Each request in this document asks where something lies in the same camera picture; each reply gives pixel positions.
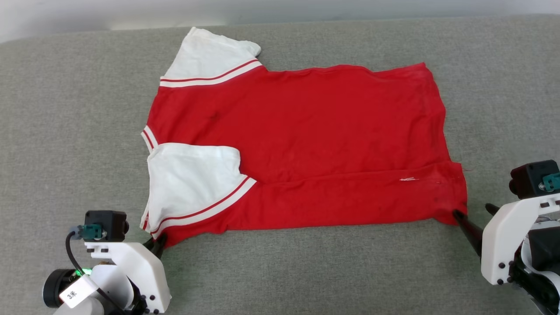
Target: white wall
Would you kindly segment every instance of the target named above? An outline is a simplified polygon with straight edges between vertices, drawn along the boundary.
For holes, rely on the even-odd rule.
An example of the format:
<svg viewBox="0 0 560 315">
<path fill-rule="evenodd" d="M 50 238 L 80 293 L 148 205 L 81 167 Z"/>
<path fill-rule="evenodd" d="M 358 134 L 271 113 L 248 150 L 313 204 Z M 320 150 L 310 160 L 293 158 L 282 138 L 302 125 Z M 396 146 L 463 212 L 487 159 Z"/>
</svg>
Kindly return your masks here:
<svg viewBox="0 0 560 315">
<path fill-rule="evenodd" d="M 560 13 L 560 0 L 1 0 L 0 42 L 82 30 Z"/>
</svg>

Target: white cable label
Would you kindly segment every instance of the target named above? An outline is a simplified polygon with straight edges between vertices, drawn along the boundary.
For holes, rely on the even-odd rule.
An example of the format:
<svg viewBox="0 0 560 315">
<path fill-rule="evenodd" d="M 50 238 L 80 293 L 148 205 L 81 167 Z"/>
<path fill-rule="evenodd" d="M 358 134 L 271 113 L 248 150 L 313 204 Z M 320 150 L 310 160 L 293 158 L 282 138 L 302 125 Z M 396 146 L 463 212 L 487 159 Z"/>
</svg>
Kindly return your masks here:
<svg viewBox="0 0 560 315">
<path fill-rule="evenodd" d="M 99 288 L 88 275 L 81 276 L 58 296 L 70 308 L 76 307 Z"/>
</svg>

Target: red t-shirt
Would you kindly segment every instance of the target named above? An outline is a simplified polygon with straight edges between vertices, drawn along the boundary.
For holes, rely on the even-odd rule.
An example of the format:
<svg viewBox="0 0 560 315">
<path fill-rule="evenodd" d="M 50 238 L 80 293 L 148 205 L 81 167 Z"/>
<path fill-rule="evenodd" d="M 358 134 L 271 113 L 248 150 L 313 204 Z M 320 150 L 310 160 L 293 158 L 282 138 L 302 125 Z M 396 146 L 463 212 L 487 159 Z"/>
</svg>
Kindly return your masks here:
<svg viewBox="0 0 560 315">
<path fill-rule="evenodd" d="M 141 227 L 173 245 L 227 229 L 395 223 L 466 212 L 424 64 L 268 71 L 260 47 L 192 28 L 142 135 Z"/>
</svg>

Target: teal connector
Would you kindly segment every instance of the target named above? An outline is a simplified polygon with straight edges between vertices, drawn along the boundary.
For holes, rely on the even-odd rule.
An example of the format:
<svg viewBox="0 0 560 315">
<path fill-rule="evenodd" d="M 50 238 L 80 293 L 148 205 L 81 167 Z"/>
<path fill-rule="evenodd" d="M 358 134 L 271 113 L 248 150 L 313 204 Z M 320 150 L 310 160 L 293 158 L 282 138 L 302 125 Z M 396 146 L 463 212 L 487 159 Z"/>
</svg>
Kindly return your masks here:
<svg viewBox="0 0 560 315">
<path fill-rule="evenodd" d="M 103 238 L 103 229 L 99 224 L 88 224 L 79 226 L 79 235 L 85 239 Z"/>
<path fill-rule="evenodd" d="M 543 177 L 544 189 L 553 192 L 560 189 L 560 173 L 551 174 Z"/>
</svg>

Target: red fabric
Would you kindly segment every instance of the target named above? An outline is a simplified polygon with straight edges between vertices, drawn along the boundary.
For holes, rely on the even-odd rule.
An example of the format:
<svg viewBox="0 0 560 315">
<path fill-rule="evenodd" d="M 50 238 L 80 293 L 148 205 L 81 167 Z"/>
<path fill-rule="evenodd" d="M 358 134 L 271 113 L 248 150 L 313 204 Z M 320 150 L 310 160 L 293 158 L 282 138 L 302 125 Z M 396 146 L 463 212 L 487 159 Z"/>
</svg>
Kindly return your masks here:
<svg viewBox="0 0 560 315">
<path fill-rule="evenodd" d="M 241 173 L 258 181 L 223 213 L 167 228 L 169 242 L 226 229 L 454 224 L 466 185 L 444 120 L 424 64 L 257 67 L 221 84 L 160 87 L 147 123 L 158 143 L 237 148 Z"/>
</svg>

